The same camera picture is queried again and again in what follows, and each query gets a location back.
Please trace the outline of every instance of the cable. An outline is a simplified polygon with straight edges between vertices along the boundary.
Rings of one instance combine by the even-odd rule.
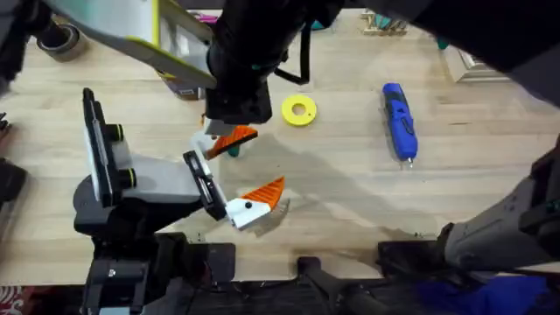
[[[280,68],[276,68],[274,70],[275,75],[298,85],[309,83],[309,51],[311,50],[310,47],[312,40],[312,24],[313,21],[307,21],[304,25],[304,29],[301,31],[301,44],[299,53],[299,71],[301,72],[301,76],[298,77],[292,73],[285,72]]]
[[[199,292],[200,287],[194,288],[194,292],[192,293],[192,297],[189,300],[189,305],[186,307],[185,315],[189,315],[189,311],[191,310],[191,306],[193,306],[194,299],[196,298],[197,293]]]

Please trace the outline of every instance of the yellow ring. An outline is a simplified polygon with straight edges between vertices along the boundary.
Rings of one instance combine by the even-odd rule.
[[[305,112],[302,115],[296,115],[293,108],[296,105],[302,105]],[[294,126],[306,126],[310,124],[317,115],[317,105],[310,97],[305,95],[292,95],[285,99],[282,103],[283,119]]]

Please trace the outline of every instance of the blue cloth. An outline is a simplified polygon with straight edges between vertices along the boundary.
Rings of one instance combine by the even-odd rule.
[[[537,298],[550,294],[546,280],[538,276],[499,276],[473,292],[448,283],[421,283],[416,288],[425,305],[461,315],[524,315],[536,311]],[[555,306],[539,305],[550,310]]]

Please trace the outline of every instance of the orange object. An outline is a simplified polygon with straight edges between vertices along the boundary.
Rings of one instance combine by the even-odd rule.
[[[277,203],[280,200],[283,191],[284,191],[284,176],[276,179],[271,183],[268,183],[267,185],[264,185],[261,188],[258,188],[247,194],[244,194],[241,197],[246,200],[253,200],[253,201],[267,203],[270,206],[270,211],[272,211],[277,206]]]
[[[237,126],[234,132],[229,136],[220,136],[220,138],[213,145],[213,148],[206,152],[206,158],[212,159],[219,156],[221,153],[227,151],[229,148],[239,144],[244,144],[247,141],[254,139],[258,136],[258,132],[248,126]]]

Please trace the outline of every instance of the wooden surface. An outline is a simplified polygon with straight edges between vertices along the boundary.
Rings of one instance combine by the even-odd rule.
[[[343,11],[333,28],[313,33],[311,83],[272,76],[275,115],[257,126],[260,136],[240,157],[213,166],[229,198],[284,175],[278,210],[245,232],[203,211],[169,228],[234,242],[236,279],[293,277],[302,255],[322,257],[339,277],[378,277],[377,242],[436,235],[448,221],[472,217],[554,145],[560,110],[513,83],[454,84],[430,35],[410,27],[404,37],[364,36],[360,13]],[[298,70],[298,45],[282,68]],[[389,81],[403,85],[415,118],[420,149],[412,170],[401,168],[388,142],[380,91]],[[135,152],[179,161],[199,128],[203,102],[179,100],[147,66],[93,42],[86,55],[59,64],[30,43],[24,71],[0,101],[17,126],[3,152],[30,173],[4,219],[0,284],[85,281],[92,246],[74,232],[72,207],[88,174],[84,87],[108,122],[123,124]],[[318,105],[308,127],[280,115],[282,100],[296,93]]]

